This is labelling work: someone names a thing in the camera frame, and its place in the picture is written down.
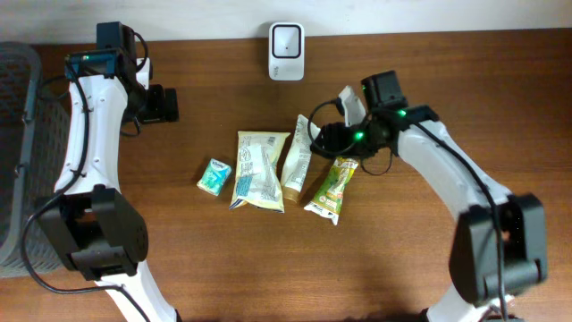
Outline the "teal tissue pack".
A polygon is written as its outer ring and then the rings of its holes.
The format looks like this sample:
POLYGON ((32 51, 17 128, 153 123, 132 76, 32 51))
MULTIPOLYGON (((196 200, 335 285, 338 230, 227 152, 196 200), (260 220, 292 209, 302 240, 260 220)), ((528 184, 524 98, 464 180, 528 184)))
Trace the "teal tissue pack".
POLYGON ((218 196, 226 181, 228 180, 232 168, 230 165, 225 164, 219 160, 211 158, 206 166, 201 179, 198 181, 197 186, 202 191, 205 191, 214 196, 218 196))

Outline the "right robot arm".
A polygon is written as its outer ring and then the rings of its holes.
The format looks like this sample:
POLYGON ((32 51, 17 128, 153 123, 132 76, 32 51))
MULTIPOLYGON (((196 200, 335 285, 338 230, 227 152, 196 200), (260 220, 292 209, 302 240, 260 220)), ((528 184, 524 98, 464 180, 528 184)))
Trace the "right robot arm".
POLYGON ((332 100, 344 120, 310 135, 327 157, 363 161, 387 148, 431 186, 456 222, 451 286, 420 321, 513 321, 508 304, 548 277, 545 213, 532 193, 516 195, 455 143, 428 105, 410 106, 394 71, 361 81, 364 96, 332 100))

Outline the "yellow white snack bag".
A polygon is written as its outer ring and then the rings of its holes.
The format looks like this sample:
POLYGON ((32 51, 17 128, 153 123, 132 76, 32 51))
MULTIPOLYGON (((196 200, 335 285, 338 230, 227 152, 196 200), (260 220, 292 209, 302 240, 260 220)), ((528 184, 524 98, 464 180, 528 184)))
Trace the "yellow white snack bag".
POLYGON ((284 212, 276 167, 290 134, 276 131, 238 131, 235 183, 229 209, 247 204, 284 212))

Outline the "green snack pouch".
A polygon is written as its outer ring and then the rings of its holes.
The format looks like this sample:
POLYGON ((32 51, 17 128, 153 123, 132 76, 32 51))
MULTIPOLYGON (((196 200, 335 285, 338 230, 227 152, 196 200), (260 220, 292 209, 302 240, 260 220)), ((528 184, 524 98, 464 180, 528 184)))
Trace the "green snack pouch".
POLYGON ((320 217, 330 219, 333 225, 337 225, 345 188, 357 168, 358 161, 356 159, 337 157, 323 184, 314 197, 304 206, 304 209, 320 217))

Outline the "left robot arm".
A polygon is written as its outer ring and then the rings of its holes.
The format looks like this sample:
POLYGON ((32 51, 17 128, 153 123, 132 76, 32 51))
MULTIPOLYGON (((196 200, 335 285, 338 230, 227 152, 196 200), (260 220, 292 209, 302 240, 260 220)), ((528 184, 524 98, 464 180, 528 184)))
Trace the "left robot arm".
POLYGON ((71 125, 55 195, 29 223, 38 223, 70 271, 107 292, 128 321, 178 321, 147 264, 148 232, 142 215, 121 194, 118 155, 122 127, 179 119, 175 89, 151 84, 143 38, 118 22, 97 25, 91 51, 67 55, 71 125))

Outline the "white tube gold cap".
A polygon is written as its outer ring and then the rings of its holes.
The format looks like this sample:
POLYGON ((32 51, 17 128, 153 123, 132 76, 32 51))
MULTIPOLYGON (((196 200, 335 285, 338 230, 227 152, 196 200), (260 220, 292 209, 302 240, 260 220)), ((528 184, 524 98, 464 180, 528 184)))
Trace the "white tube gold cap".
POLYGON ((312 156, 310 134, 316 136, 320 129, 300 114, 294 137, 282 167, 281 186, 285 199, 299 203, 312 156))

